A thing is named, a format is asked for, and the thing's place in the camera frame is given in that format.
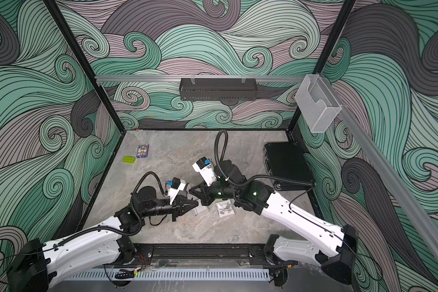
wire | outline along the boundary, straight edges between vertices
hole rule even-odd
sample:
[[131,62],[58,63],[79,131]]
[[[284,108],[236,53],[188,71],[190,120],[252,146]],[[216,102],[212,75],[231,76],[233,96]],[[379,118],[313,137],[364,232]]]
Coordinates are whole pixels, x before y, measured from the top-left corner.
[[[350,249],[350,251],[356,256],[356,259],[359,260],[360,265],[362,266],[362,269],[367,273],[368,277],[370,277],[372,280],[377,281],[377,282],[383,280],[383,269],[381,268],[380,264],[379,264],[379,263],[378,263],[373,257],[368,256],[368,255],[364,255],[364,254],[359,254],[359,253],[355,252],[355,251],[354,251],[354,250],[353,250],[353,249],[347,244],[347,242],[345,242],[343,239],[341,239],[339,236],[337,236],[337,235],[335,235],[335,234],[334,234],[334,236],[337,237],[337,238],[339,238],[343,243],[345,243],[346,246]],[[379,277],[379,278],[374,278],[374,277],[368,272],[368,268],[367,268],[367,266],[366,266],[365,263],[362,261],[362,259],[360,259],[359,256],[364,256],[364,257],[367,257],[367,258],[373,260],[373,263],[375,264],[376,269],[378,268],[379,271],[380,271],[380,277]]]
[[229,141],[229,134],[227,131],[223,131],[224,133],[224,146],[222,147],[222,154],[220,156],[220,161],[224,160],[224,155],[226,154],[227,142]]
[[107,278],[109,279],[110,283],[114,284],[115,287],[119,287],[116,283],[114,283],[114,282],[112,281],[112,279],[109,277],[109,274],[107,274],[107,270],[105,269],[105,266],[106,266],[106,265],[108,265],[108,264],[104,264],[104,265],[103,265],[103,266],[104,266],[104,272],[105,272],[105,275],[106,275]]
[[145,258],[142,254],[138,254],[138,255],[141,257],[141,268],[144,270],[144,269],[146,269],[146,267],[147,267],[147,260],[146,260],[146,258]]
[[[297,214],[298,216],[304,218],[305,220],[307,220],[307,221],[309,221],[309,222],[315,224],[316,226],[320,227],[321,229],[323,229],[323,230],[325,230],[325,231],[327,231],[327,232],[329,232],[329,233],[332,233],[330,230],[328,230],[328,229],[324,228],[323,226],[321,226],[321,225],[319,225],[319,224],[317,224],[317,223],[311,221],[310,219],[308,219],[308,218],[302,216],[301,214],[295,212],[294,210],[292,210],[292,212],[295,213],[295,214]],[[380,264],[379,264],[379,263],[378,263],[373,257],[368,256],[368,255],[364,255],[364,254],[356,253],[356,252],[350,247],[350,245],[348,245],[347,242],[345,242],[342,238],[340,238],[340,237],[337,236],[336,234],[334,234],[334,236],[337,237],[339,240],[341,240],[342,243],[345,243],[345,244],[346,244],[346,246],[350,249],[350,251],[355,255],[356,260],[357,260],[357,259],[359,260],[360,265],[362,266],[362,269],[367,273],[367,275],[368,275],[372,280],[374,280],[374,281],[381,281],[381,280],[383,279],[383,270],[382,270]],[[379,278],[374,278],[374,277],[368,272],[367,266],[366,266],[365,263],[359,258],[359,256],[364,256],[364,257],[367,257],[367,258],[373,260],[373,263],[375,264],[375,266],[376,266],[376,267],[379,269],[379,271],[380,271],[380,277],[379,277]]]
[[[154,176],[154,177],[156,178],[157,183],[158,183],[158,185],[159,185],[159,189],[161,190],[162,195],[164,195],[164,189],[162,188],[161,180],[159,179],[159,177],[157,176],[157,174],[155,174],[154,172],[146,172],[146,173],[142,176],[142,178],[140,179],[140,181],[138,182],[138,184],[136,184],[136,187],[134,188],[132,195],[138,191],[138,188],[141,186],[141,184],[143,183],[144,179],[145,179],[148,175],[152,175],[152,176]],[[127,236],[127,237],[131,237],[131,236],[134,236],[134,235],[138,234],[138,232],[140,232],[141,227],[142,227],[142,224],[141,224],[141,220],[142,220],[142,219],[141,219],[139,213],[136,212],[136,210],[134,209],[134,205],[133,205],[133,196],[130,198],[130,209],[131,209],[131,211],[134,213],[134,215],[136,216],[136,219],[138,219],[138,228],[137,228],[135,231],[133,231],[133,232],[123,232],[123,231],[121,231],[121,230],[119,230],[119,229],[116,229],[116,228],[114,228],[114,227],[111,227],[111,226],[95,226],[95,227],[91,227],[91,228],[88,228],[88,229],[82,230],[82,231],[80,231],[80,232],[77,232],[77,233],[75,233],[75,234],[73,234],[73,235],[67,237],[66,239],[64,239],[64,240],[62,240],[61,242],[59,242],[59,243],[56,245],[56,247],[63,246],[65,243],[67,243],[67,242],[69,242],[69,241],[75,239],[76,237],[80,237],[80,236],[82,236],[82,235],[84,235],[84,234],[86,234],[86,233],[89,233],[89,232],[92,232],[92,231],[98,231],[98,230],[108,230],[108,231],[112,231],[112,232],[114,232],[114,233],[120,234],[120,235],[122,235],[122,236]]]
[[225,130],[220,130],[218,132],[217,136],[216,136],[216,140],[214,141],[214,159],[216,161],[216,166],[218,167],[219,172],[221,173],[222,176],[224,176],[224,179],[226,181],[228,181],[231,185],[233,185],[233,186],[244,186],[244,185],[247,185],[250,182],[254,181],[257,178],[270,178],[270,179],[279,180],[279,181],[285,182],[285,183],[307,185],[307,186],[310,186],[310,187],[314,187],[314,183],[313,182],[300,181],[300,180],[294,180],[294,179],[288,179],[288,178],[280,178],[280,177],[275,177],[275,176],[267,175],[267,174],[257,174],[257,175],[254,175],[251,178],[247,179],[243,183],[236,183],[236,182],[234,182],[230,177],[228,177],[226,175],[226,173],[222,170],[222,167],[219,164],[219,162],[222,161],[222,160],[219,160],[219,151],[218,151],[219,138],[221,137],[222,134],[225,134],[225,136],[226,136],[226,140],[225,140],[225,143],[224,143],[224,148],[222,149],[222,154],[225,154],[226,143],[227,143],[227,140],[228,140],[228,133]]
[[[13,256],[31,256],[31,255],[37,255],[37,254],[40,254],[40,253],[44,253],[44,252],[49,251],[49,250],[53,250],[53,248],[49,248],[49,249],[46,249],[46,250],[43,250],[43,251],[33,252],[33,253],[30,253],[30,254],[14,254],[14,255],[8,255],[8,256],[6,256],[6,257],[0,259],[0,262],[3,261],[3,260],[5,260],[5,259],[7,259],[7,258],[11,258],[11,257],[13,257]],[[0,280],[0,283],[5,284],[5,285],[8,285],[8,283],[3,282],[2,280]]]
[[[163,188],[162,188],[161,181],[160,181],[159,177],[157,176],[157,174],[155,174],[154,172],[146,172],[146,173],[143,175],[143,177],[140,179],[140,181],[138,182],[138,184],[136,184],[136,187],[135,187],[133,193],[137,192],[138,188],[140,187],[140,185],[142,184],[142,182],[144,181],[144,179],[145,179],[148,175],[153,175],[153,176],[156,178],[157,183],[158,183],[158,185],[159,185],[159,188],[160,188],[160,190],[161,190],[161,193],[164,195],[164,190],[163,190]],[[75,234],[73,234],[73,235],[71,235],[71,236],[69,236],[69,237],[63,239],[63,240],[60,241],[59,243],[54,244],[53,248],[49,248],[49,249],[46,249],[46,250],[43,250],[43,251],[39,251],[39,252],[35,252],[35,253],[29,253],[29,254],[14,254],[14,255],[8,255],[8,256],[6,256],[6,257],[0,259],[0,262],[3,261],[3,260],[5,260],[5,259],[7,259],[7,258],[12,257],[12,256],[30,256],[30,255],[36,255],[36,254],[44,253],[44,252],[46,252],[46,251],[50,251],[50,250],[53,250],[53,249],[57,249],[57,248],[63,246],[65,243],[68,243],[69,241],[71,241],[71,240],[73,240],[73,239],[75,239],[75,238],[77,238],[77,237],[80,237],[80,236],[85,235],[85,234],[87,234],[87,233],[89,233],[89,232],[98,231],[98,230],[108,230],[108,231],[112,231],[112,232],[114,232],[114,233],[120,234],[120,235],[122,235],[122,236],[127,236],[127,237],[134,236],[134,235],[136,235],[138,232],[140,232],[140,230],[141,230],[141,227],[142,227],[141,220],[142,220],[142,219],[141,219],[140,215],[138,214],[138,212],[136,212],[135,209],[134,209],[134,205],[133,205],[133,196],[130,198],[130,209],[131,209],[131,211],[135,214],[136,219],[138,219],[138,226],[139,226],[139,228],[137,228],[136,231],[133,231],[133,232],[130,232],[130,233],[129,233],[129,232],[123,232],[123,231],[121,231],[121,230],[119,230],[119,229],[116,229],[116,228],[114,228],[114,227],[111,227],[111,226],[95,226],[95,227],[91,227],[91,228],[88,228],[88,229],[82,230],[82,231],[80,231],[80,232],[77,232],[77,233],[75,233]],[[165,217],[167,217],[167,215],[165,215],[164,218],[161,220],[161,222],[159,222],[157,225],[161,224],[162,221],[165,219]],[[0,280],[0,283],[8,285],[8,283],[3,282],[2,280]]]
[[293,201],[295,201],[295,200],[298,199],[299,197],[305,195],[306,193],[308,193],[308,192],[311,191],[311,190],[313,190],[313,188],[310,188],[309,190],[306,190],[305,192],[303,192],[303,193],[301,193],[300,195],[298,195],[298,196],[296,196],[295,198],[293,198],[292,201],[290,201],[290,203],[289,203],[289,209],[292,210],[292,208],[291,208],[291,204],[292,204]]
[[164,221],[164,219],[167,217],[167,214],[161,219],[161,221],[158,224],[152,224],[151,223],[151,216],[149,217],[149,224],[151,224],[151,226],[159,226],[161,225],[162,221]]
[[126,279],[134,278],[134,276],[138,274],[138,271],[140,269],[141,268],[139,266],[133,270],[121,269],[119,270],[119,273],[115,274],[115,278],[117,280],[126,280]]

clear acrylic holder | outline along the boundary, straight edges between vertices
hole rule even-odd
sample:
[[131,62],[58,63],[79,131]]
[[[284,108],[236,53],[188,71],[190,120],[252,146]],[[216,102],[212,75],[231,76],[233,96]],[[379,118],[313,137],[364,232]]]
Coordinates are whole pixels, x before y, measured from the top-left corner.
[[331,83],[320,75],[306,75],[295,100],[312,133],[325,132],[341,110]]

swirl pattern wall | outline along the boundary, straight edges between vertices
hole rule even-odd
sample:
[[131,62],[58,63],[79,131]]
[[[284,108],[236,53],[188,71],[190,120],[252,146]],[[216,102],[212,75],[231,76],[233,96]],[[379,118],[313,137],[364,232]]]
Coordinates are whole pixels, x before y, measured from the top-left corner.
[[[375,3],[365,0],[359,5]],[[57,0],[96,74],[304,75],[343,0]],[[258,101],[181,101],[178,83],[106,83],[131,128],[286,128],[299,84]]]
[[41,0],[0,1],[0,259],[81,220],[120,136],[87,84]]
[[[351,13],[323,74],[438,226],[438,0],[383,0]],[[312,134],[299,120],[324,217],[354,225],[359,291],[438,291],[438,263],[344,121]],[[375,266],[363,259],[372,277]]]

black case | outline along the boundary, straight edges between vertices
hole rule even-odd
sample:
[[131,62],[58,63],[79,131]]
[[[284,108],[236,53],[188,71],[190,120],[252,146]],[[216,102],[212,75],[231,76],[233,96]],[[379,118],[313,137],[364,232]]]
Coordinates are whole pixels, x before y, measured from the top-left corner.
[[240,78],[182,78],[180,82],[181,100],[219,100],[239,101],[256,100],[258,87],[256,80],[247,78],[242,83]]
[[[297,143],[275,142],[264,144],[264,163],[270,175],[301,181],[313,181],[310,169],[304,159],[304,152]],[[306,190],[305,185],[273,182],[278,191]]]

green lego brick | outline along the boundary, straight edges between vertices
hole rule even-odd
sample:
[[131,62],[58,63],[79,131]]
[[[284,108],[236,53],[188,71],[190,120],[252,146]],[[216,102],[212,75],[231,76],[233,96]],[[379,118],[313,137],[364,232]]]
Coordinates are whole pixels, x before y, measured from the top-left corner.
[[134,163],[135,159],[133,156],[125,156],[123,157],[123,162]]

